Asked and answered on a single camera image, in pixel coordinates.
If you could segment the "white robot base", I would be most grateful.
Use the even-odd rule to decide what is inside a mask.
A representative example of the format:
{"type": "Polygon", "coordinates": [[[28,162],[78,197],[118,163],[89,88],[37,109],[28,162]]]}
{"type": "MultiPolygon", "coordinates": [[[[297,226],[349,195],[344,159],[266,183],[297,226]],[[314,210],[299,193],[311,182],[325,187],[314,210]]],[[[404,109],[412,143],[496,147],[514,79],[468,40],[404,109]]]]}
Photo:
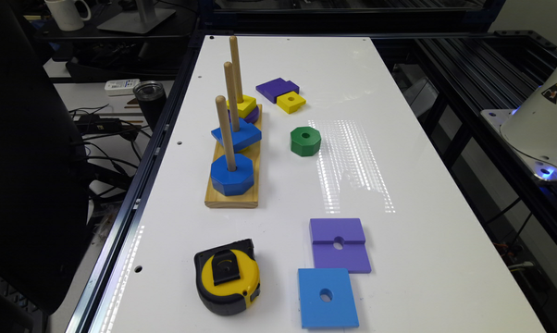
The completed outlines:
{"type": "Polygon", "coordinates": [[[485,109],[480,115],[535,179],[557,181],[557,68],[516,109],[485,109]]]}

